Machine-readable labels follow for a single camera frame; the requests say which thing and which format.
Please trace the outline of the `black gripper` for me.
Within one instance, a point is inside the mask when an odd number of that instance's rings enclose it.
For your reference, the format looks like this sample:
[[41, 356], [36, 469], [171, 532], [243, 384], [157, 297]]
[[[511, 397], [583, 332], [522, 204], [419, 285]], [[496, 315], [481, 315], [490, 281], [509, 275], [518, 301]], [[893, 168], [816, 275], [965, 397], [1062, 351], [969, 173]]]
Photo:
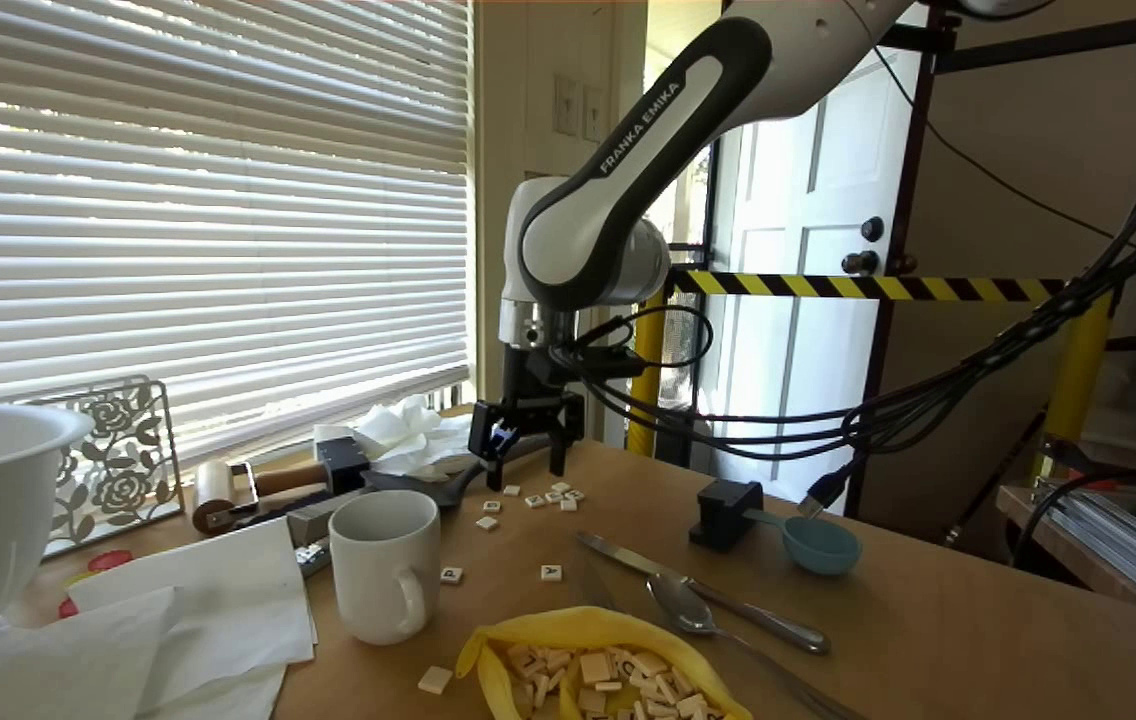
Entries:
[[549, 469], [566, 474], [570, 449], [583, 437], [583, 398], [544, 348], [509, 348], [496, 403], [471, 408], [469, 452], [492, 492], [505, 486], [505, 439], [549, 437]]

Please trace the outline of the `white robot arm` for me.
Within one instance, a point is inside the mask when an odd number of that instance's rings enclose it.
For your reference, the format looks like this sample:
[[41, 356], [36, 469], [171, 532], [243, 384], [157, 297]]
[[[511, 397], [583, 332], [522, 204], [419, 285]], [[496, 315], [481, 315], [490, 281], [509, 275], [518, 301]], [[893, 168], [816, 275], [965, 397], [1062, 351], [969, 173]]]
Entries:
[[641, 305], [667, 281], [644, 218], [656, 196], [727, 127], [783, 120], [825, 99], [916, 0], [732, 0], [630, 107], [574, 177], [526, 178], [505, 218], [505, 392], [471, 408], [469, 452], [492, 486], [526, 437], [554, 472], [583, 437], [574, 384], [641, 377], [630, 348], [595, 348], [575, 315]]

